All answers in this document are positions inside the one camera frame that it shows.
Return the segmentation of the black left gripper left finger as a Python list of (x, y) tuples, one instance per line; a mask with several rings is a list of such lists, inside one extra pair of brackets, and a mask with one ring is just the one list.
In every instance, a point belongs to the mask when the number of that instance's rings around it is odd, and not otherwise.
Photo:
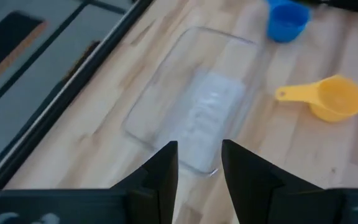
[(111, 187), (122, 191), (110, 224), (172, 224), (178, 187), (178, 142), (170, 141)]

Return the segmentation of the light blue measuring cup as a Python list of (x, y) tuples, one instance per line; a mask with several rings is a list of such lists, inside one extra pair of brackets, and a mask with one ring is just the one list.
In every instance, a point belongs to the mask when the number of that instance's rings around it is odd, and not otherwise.
[(295, 40), (310, 20), (310, 9), (291, 0), (266, 0), (269, 5), (267, 37), (275, 42)]

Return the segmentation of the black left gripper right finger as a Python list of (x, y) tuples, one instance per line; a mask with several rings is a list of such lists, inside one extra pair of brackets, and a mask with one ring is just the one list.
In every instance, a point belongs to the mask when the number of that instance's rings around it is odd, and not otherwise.
[(341, 224), (340, 191), (324, 190), (229, 139), (221, 159), (240, 224)]

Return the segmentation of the yellow measuring cup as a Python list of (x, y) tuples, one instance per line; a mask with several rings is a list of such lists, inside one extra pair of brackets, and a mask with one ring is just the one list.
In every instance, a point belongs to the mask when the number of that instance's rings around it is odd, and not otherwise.
[(281, 86), (275, 91), (275, 99), (307, 103), (312, 114), (329, 123), (358, 114), (358, 84), (341, 75), (308, 84)]

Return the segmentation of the black hazard-striped floor mat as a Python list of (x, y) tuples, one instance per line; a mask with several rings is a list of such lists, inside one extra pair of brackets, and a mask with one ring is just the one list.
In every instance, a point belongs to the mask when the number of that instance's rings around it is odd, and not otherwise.
[(45, 30), (47, 22), (20, 11), (0, 21), (0, 75)]

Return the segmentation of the clear plastic basket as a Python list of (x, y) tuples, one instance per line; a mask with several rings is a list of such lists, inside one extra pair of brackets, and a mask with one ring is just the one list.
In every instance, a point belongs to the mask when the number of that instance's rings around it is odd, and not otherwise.
[(147, 149), (178, 143), (182, 168), (214, 174), (223, 139), (234, 139), (255, 89), (259, 46), (207, 27), (184, 31), (129, 110), (122, 127)]

